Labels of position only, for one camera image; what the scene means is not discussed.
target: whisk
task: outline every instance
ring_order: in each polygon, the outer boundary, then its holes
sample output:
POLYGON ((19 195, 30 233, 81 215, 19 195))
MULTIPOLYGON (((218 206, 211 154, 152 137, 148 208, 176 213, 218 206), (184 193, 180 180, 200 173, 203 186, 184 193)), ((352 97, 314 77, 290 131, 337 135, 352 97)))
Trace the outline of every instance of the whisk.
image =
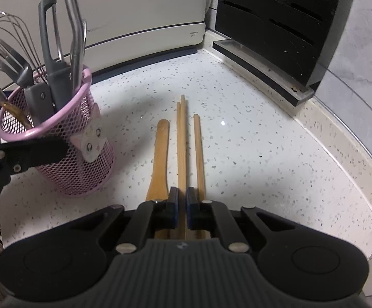
POLYGON ((43 81, 48 84, 45 70, 25 22, 19 16, 0 11, 0 71, 16 82, 14 78, 32 73, 31 68, 39 74, 36 82, 43 81), (8 41, 6 38, 9 38, 10 42, 15 40, 23 54, 12 49, 6 43, 8 41))

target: metal tongs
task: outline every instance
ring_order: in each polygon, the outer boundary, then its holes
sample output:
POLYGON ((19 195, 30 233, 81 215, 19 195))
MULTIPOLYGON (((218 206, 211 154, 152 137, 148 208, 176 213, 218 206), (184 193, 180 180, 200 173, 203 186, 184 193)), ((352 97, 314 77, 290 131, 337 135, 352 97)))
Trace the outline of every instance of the metal tongs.
POLYGON ((82 82, 85 34, 78 0, 65 0, 65 4, 73 33, 70 55, 72 67, 72 89, 73 94, 75 94, 81 87, 82 82))

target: wooden spatula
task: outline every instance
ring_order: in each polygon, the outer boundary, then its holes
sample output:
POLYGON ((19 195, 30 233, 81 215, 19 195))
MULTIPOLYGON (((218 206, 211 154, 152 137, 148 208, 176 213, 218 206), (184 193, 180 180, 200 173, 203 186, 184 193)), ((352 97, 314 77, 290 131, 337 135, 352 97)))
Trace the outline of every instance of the wooden spatula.
MULTIPOLYGON (((169 121, 161 119, 158 122, 153 159, 152 179, 147 191, 146 201, 167 199, 167 150, 169 148, 169 121)), ((169 230, 162 229, 155 233, 155 238, 169 238, 169 230)))

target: white countertop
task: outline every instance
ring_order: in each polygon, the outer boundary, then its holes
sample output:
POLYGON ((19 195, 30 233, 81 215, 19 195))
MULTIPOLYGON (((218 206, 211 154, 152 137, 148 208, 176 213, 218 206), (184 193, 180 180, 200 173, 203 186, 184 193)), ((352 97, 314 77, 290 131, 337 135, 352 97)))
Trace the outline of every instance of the white countertop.
POLYGON ((110 204, 144 201, 156 125, 168 119, 168 184, 177 186, 176 102, 188 100, 190 186, 196 186, 193 114, 200 115, 207 199, 257 205, 372 252, 372 212, 320 144, 252 84, 204 51, 92 86, 116 164, 87 197, 58 196, 35 169, 12 177, 0 198, 4 246, 110 204))

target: utensil holder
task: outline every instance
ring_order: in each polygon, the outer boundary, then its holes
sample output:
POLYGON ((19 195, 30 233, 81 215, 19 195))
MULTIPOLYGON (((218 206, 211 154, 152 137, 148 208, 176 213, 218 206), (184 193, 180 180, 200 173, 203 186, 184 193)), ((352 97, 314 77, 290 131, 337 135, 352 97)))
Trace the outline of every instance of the utensil holder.
MULTIPOLYGON (((111 176, 115 155, 113 147, 107 140, 99 157, 94 162, 87 162, 80 150, 70 141, 70 137, 81 132, 91 119, 94 100, 90 92, 92 74, 84 67, 82 86, 74 97, 61 110, 37 127, 26 130, 22 124, 7 111, 0 111, 0 137, 7 141, 30 140, 45 136, 60 136, 68 144, 66 156, 58 163, 42 165, 36 169, 56 190, 70 197, 81 197, 99 189, 111 176)), ((25 96, 17 88, 8 101, 24 111, 30 117, 25 96)))

